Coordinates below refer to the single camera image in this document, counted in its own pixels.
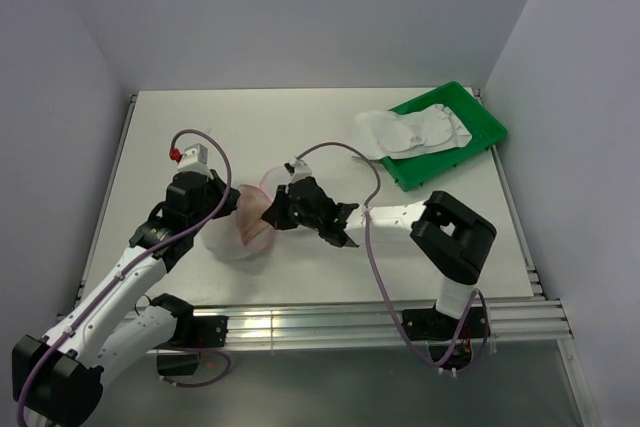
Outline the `pink-rimmed mesh laundry bag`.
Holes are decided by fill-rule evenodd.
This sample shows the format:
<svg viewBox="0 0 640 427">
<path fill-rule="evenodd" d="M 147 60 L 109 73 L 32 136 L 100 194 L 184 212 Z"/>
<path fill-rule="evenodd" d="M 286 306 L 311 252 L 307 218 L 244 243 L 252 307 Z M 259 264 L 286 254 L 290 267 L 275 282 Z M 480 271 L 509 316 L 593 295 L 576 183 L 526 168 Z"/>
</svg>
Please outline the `pink-rimmed mesh laundry bag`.
<svg viewBox="0 0 640 427">
<path fill-rule="evenodd" d="M 222 262 L 249 259 L 265 253 L 276 232 L 262 219 L 271 206 L 279 185 L 286 185 L 290 174 L 284 166 L 267 171 L 257 184 L 238 184 L 236 210 L 228 217 L 208 222 L 198 234 L 204 247 Z"/>
</svg>

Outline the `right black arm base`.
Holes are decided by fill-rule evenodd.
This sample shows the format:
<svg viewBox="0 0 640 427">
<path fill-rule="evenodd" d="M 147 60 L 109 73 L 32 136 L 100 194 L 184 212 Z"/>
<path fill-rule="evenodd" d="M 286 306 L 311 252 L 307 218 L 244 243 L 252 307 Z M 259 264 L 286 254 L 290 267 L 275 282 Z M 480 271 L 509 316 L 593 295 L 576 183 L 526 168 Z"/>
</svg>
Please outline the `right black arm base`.
<svg viewBox="0 0 640 427">
<path fill-rule="evenodd" d="M 402 311 L 402 326 L 412 342 L 436 342 L 428 348 L 432 360 L 437 362 L 445 356 L 458 321 L 429 309 L 405 309 Z M 470 367 L 490 351 L 491 330 L 482 307 L 474 306 L 467 314 L 458 340 L 447 362 L 439 367 L 442 373 L 458 374 Z"/>
</svg>

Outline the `white bra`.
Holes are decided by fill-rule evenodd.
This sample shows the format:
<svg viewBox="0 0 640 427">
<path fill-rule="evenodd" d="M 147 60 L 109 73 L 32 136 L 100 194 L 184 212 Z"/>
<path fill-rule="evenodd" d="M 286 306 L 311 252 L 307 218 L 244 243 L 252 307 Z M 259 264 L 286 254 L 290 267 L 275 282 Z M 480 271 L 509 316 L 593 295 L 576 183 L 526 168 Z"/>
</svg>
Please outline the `white bra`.
<svg viewBox="0 0 640 427">
<path fill-rule="evenodd" d="M 369 111 L 353 121 L 349 144 L 369 160 L 404 160 L 466 147 L 473 139 L 460 118 L 443 104 L 397 114 Z"/>
</svg>

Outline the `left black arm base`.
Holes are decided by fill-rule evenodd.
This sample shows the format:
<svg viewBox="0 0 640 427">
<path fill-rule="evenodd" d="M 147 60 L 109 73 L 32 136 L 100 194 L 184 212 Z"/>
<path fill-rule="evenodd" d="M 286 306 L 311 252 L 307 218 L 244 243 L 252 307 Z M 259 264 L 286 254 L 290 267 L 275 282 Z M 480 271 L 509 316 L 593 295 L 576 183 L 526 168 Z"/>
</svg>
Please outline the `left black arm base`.
<svg viewBox="0 0 640 427">
<path fill-rule="evenodd" d="M 163 308 L 176 320 L 173 334 L 159 348 L 180 352 L 180 355 L 161 354 L 156 357 L 156 371 L 161 381 L 179 388 L 201 388 L 219 382 L 230 373 L 232 360 L 221 351 L 226 343 L 228 316 L 196 316 L 193 305 L 170 294 L 151 299 L 149 306 Z M 206 381 L 180 381 L 179 377 L 196 373 L 205 355 L 223 359 L 222 371 Z"/>
</svg>

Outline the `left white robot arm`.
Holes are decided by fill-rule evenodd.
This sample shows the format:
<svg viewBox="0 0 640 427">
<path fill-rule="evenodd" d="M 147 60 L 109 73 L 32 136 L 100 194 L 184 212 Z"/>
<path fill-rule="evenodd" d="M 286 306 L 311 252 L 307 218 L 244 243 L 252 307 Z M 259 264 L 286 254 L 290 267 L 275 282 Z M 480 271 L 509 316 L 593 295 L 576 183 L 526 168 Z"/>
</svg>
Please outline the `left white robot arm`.
<svg viewBox="0 0 640 427">
<path fill-rule="evenodd" d="M 80 426 L 106 388 L 149 350 L 202 351 L 193 306 L 173 295 L 152 299 L 135 320 L 124 318 L 191 250 L 206 222 L 236 211 L 239 197 L 214 171 L 173 177 L 164 201 L 99 286 L 44 335 L 26 335 L 13 348 L 18 425 L 33 412 L 59 426 Z"/>
</svg>

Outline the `beige pink bra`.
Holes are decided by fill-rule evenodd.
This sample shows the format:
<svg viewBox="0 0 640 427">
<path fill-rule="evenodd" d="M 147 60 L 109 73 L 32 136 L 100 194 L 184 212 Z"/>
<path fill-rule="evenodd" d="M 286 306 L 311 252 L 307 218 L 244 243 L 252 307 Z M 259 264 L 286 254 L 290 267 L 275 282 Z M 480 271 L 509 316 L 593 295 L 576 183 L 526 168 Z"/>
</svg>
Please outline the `beige pink bra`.
<svg viewBox="0 0 640 427">
<path fill-rule="evenodd" d="M 273 230 L 261 220 L 271 205 L 270 198 L 258 187 L 240 185 L 237 204 L 237 226 L 243 245 L 254 252 L 265 249 L 271 241 Z"/>
</svg>

